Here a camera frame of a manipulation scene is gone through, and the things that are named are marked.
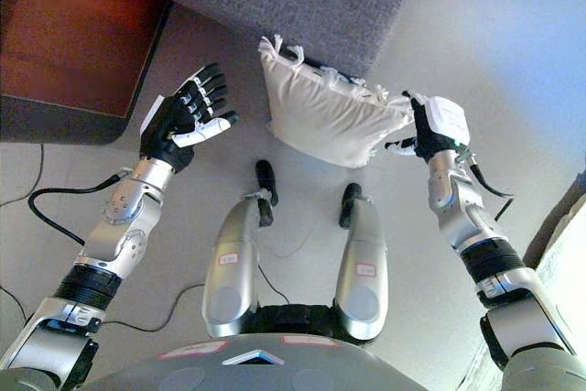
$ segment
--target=floor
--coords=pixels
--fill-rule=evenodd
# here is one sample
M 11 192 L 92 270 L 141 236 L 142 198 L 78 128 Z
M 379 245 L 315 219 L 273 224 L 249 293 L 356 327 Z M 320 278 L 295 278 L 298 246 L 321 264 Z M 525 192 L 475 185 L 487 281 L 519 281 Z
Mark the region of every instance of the floor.
M 443 95 L 466 109 L 484 174 L 517 195 L 502 224 L 519 252 L 584 169 L 585 1 L 407 0 L 369 79 L 392 94 L 410 89 Z M 255 189 L 254 163 L 265 157 L 275 168 L 281 200 L 274 225 L 262 231 L 258 244 L 273 283 L 294 302 L 331 302 L 345 242 L 336 224 L 340 197 L 347 183 L 360 182 L 383 220 L 390 273 L 386 326 L 370 351 L 431 391 L 455 389 L 481 340 L 483 308 L 428 209 L 425 163 L 382 150 L 367 167 L 349 170 L 280 143 L 266 129 L 269 112 L 255 46 L 207 18 L 181 7 L 172 11 L 123 136 L 106 147 L 47 145 L 40 186 L 87 187 L 132 166 L 150 104 L 210 61 L 225 70 L 230 100 L 243 120 L 198 147 L 190 167 L 172 180 L 146 258 L 119 290 L 109 318 L 157 326 L 177 292 L 203 281 L 225 214 Z M 0 144 L 2 201 L 27 192 L 38 153 L 34 145 Z M 108 191 L 47 196 L 40 206 L 86 234 L 107 197 Z M 500 204 L 485 195 L 489 211 Z M 54 292 L 78 246 L 34 218 L 24 202 L 3 208 L 0 222 L 0 282 L 30 314 Z M 281 303 L 265 282 L 259 280 L 259 287 L 263 304 Z M 207 339 L 201 294 L 188 292 L 158 333 L 103 328 L 91 378 Z M 21 324 L 11 299 L 0 299 L 3 351 Z

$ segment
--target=white label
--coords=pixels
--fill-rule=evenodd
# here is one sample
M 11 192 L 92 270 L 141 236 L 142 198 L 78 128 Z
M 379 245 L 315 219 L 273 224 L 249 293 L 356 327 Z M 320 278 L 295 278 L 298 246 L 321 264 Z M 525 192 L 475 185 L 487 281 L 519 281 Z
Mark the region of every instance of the white label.
M 188 345 L 187 347 L 181 347 L 172 352 L 161 354 L 158 358 L 161 361 L 164 361 L 165 359 L 174 359 L 183 356 L 204 356 L 206 354 L 219 352 L 226 345 L 228 345 L 227 341 L 196 343 L 195 345 Z
M 220 258 L 218 258 L 218 264 L 220 266 L 235 265 L 236 263 L 238 263 L 238 254 L 235 252 L 220 255 Z
M 450 137 L 465 146 L 470 144 L 470 132 L 464 109 L 454 101 L 434 96 L 426 101 L 425 109 L 429 128 L 433 132 Z
M 376 277 L 376 266 L 356 265 L 356 275 L 360 277 Z
M 288 334 L 283 336 L 283 342 L 290 343 L 292 345 L 323 345 L 327 347 L 338 346 L 337 342 L 328 338 L 324 338 L 323 336 L 308 336 L 297 334 Z

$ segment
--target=brown wooden table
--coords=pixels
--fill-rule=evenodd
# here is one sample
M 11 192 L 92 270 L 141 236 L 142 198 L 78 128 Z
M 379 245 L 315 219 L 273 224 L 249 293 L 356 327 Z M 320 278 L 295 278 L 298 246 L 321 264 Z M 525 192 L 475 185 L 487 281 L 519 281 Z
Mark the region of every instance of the brown wooden table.
M 3 141 L 121 135 L 169 0 L 2 0 Z

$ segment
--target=black cable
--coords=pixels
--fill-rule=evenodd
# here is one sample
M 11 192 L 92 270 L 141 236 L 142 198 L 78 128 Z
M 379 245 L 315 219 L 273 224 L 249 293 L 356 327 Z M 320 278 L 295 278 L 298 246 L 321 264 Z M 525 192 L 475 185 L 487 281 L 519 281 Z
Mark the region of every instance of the black cable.
M 188 290 L 191 290 L 193 288 L 202 288 L 203 286 L 205 286 L 205 284 L 202 284 L 202 283 L 194 284 L 192 286 L 188 286 L 188 287 L 184 288 L 183 290 L 181 290 L 180 293 L 175 297 L 175 302 L 171 306 L 171 310 L 170 310 L 167 318 L 165 319 L 165 321 L 162 324 L 155 327 L 154 329 L 143 329 L 142 327 L 138 327 L 138 326 L 132 325 L 132 324 L 127 324 L 126 322 L 122 322 L 120 320 L 106 320 L 103 322 L 102 326 L 108 325 L 108 324 L 118 324 L 118 325 L 122 325 L 122 326 L 128 327 L 129 329 L 133 329 L 133 330 L 143 331 L 146 333 L 156 333 L 157 331 L 163 330 L 167 326 L 167 324 L 169 323 L 169 321 L 173 317 L 173 313 L 175 312 L 175 308 L 179 304 L 179 300 L 181 299 L 183 294 L 185 292 L 187 292 Z
M 483 187 L 486 188 L 487 191 L 491 192 L 495 196 L 503 197 L 505 199 L 511 199 L 511 198 L 515 197 L 513 194 L 507 194 L 506 192 L 501 192 L 501 191 L 495 190 L 493 187 L 491 187 L 486 182 L 486 179 L 484 178 L 483 173 L 480 171 L 480 167 L 478 166 L 478 164 L 470 165 L 470 170 L 472 171 L 474 176 L 478 179 L 478 183 L 480 183 Z
M 15 303 L 18 306 L 18 308 L 20 309 L 20 312 L 22 313 L 22 319 L 24 320 L 24 324 L 26 324 L 27 323 L 27 314 L 25 313 L 25 309 L 22 307 L 22 304 L 20 303 L 20 301 L 18 300 L 18 298 L 14 294 L 12 294 L 11 292 L 9 292 L 5 288 L 3 288 L 2 286 L 0 286 L 0 290 L 2 290 L 3 292 L 5 292 L 6 295 L 8 295 L 10 298 L 12 298 L 15 301 Z
M 28 197 L 28 208 L 30 208 L 30 210 L 40 220 L 42 220 L 43 222 L 45 222 L 49 226 L 55 228 L 60 233 L 63 233 L 65 235 L 67 235 L 69 238 L 75 240 L 77 243 L 79 243 L 81 245 L 85 245 L 85 242 L 78 235 L 76 235 L 73 232 L 71 232 L 70 230 L 64 228 L 60 224 L 58 224 L 56 222 L 53 222 L 49 217 L 47 217 L 45 214 L 43 214 L 37 208 L 37 206 L 35 205 L 35 199 L 38 196 L 41 196 L 43 194 L 54 194 L 54 193 L 60 193 L 60 194 L 89 194 L 89 193 L 92 193 L 92 192 L 96 192 L 96 191 L 100 191 L 100 190 L 103 190 L 105 188 L 108 188 L 111 185 L 114 185 L 119 180 L 120 180 L 120 176 L 118 174 L 113 174 L 108 179 L 106 179 L 104 182 L 100 183 L 99 185 L 96 185 L 95 187 L 91 187 L 91 188 L 84 188 L 84 189 L 74 189 L 74 188 L 43 188 L 42 190 L 36 190 L 32 194 L 30 194 L 30 197 Z
M 268 280 L 268 277 L 265 274 L 265 271 L 263 270 L 263 268 L 260 265 L 258 265 L 258 269 L 260 270 L 260 273 L 263 274 L 263 278 L 265 279 L 265 281 L 268 284 L 268 286 L 270 286 L 275 291 L 275 293 L 277 293 L 278 295 L 280 295 L 281 297 L 283 297 L 285 299 L 285 301 L 287 302 L 287 304 L 290 304 L 291 302 L 289 301 L 289 298 L 287 298 L 287 296 L 284 293 L 279 292 L 275 288 L 275 286 L 273 286 L 271 284 L 271 282 Z
M 4 203 L 0 203 L 0 208 L 2 208 L 3 206 L 9 205 L 10 203 L 14 203 L 15 201 L 22 201 L 22 200 L 26 199 L 28 196 L 30 196 L 32 194 L 32 192 L 37 188 L 37 185 L 40 182 L 40 178 L 43 175 L 44 165 L 45 165 L 45 144 L 40 144 L 40 165 L 38 167 L 37 180 L 35 180 L 33 187 L 30 189 L 30 191 L 27 194 L 25 194 L 22 197 L 19 197 L 17 199 L 13 199 L 11 201 L 5 201 Z
M 508 201 L 506 201 L 505 205 L 503 206 L 503 208 L 501 208 L 501 211 L 498 212 L 498 214 L 496 214 L 494 216 L 494 221 L 498 222 L 498 219 L 501 218 L 501 216 L 505 213 L 505 211 L 508 209 L 509 206 L 511 206 L 511 203 L 513 203 L 513 199 L 509 199 Z
M 478 183 L 480 183 L 487 191 L 491 192 L 495 196 L 501 197 L 503 199 L 508 199 L 508 201 L 506 201 L 505 205 L 503 205 L 503 208 L 501 208 L 501 211 L 499 211 L 494 216 L 494 221 L 498 222 L 498 220 L 503 216 L 505 211 L 508 210 L 508 208 L 513 204 L 513 200 L 515 199 L 515 196 L 513 194 L 508 194 L 506 192 L 501 192 L 499 190 L 495 190 L 493 187 L 491 187 L 486 182 L 486 179 L 484 178 L 484 175 L 481 172 L 478 164 L 470 165 L 470 170 L 471 170 L 472 174 L 474 175 L 474 177 L 478 180 Z

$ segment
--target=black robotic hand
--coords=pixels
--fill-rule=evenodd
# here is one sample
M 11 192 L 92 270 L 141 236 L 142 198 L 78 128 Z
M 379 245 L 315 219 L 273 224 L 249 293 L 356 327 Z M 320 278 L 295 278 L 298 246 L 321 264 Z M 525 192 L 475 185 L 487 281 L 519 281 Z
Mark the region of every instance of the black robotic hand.
M 204 66 L 167 98 L 159 96 L 141 126 L 140 156 L 171 165 L 175 173 L 193 159 L 193 145 L 219 135 L 238 121 L 231 111 L 215 117 L 226 105 L 224 76 L 216 63 Z
M 470 135 L 464 112 L 459 105 L 446 98 L 428 98 L 414 92 L 403 92 L 409 98 L 415 117 L 417 136 L 385 144 L 397 154 L 415 154 L 428 162 L 443 150 L 464 150 Z

